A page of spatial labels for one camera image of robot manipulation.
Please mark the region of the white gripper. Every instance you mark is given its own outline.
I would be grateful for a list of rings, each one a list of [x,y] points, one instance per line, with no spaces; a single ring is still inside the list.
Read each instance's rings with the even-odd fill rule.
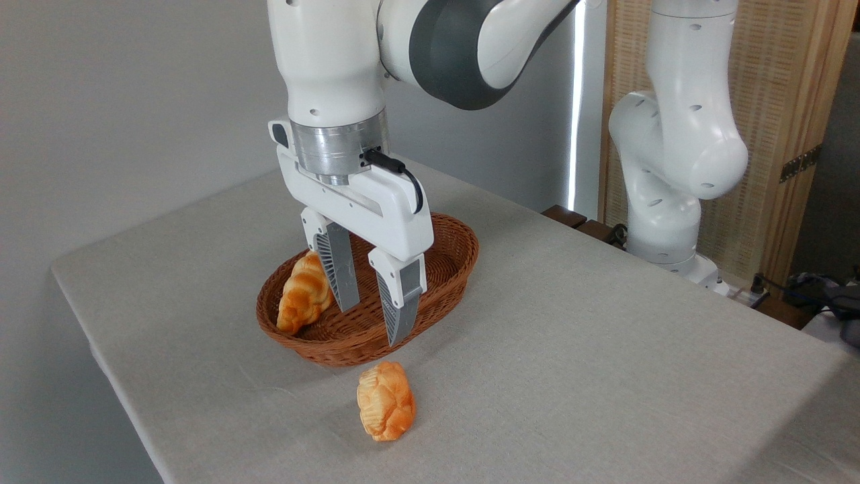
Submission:
[[[427,291],[425,252],[434,242],[427,205],[417,209],[417,189],[409,178],[372,165],[348,177],[347,185],[324,184],[298,164],[288,122],[268,123],[277,143],[282,175],[289,193],[303,205],[305,239],[317,253],[340,310],[360,302],[348,231],[372,245],[389,346],[412,333],[420,297]]]

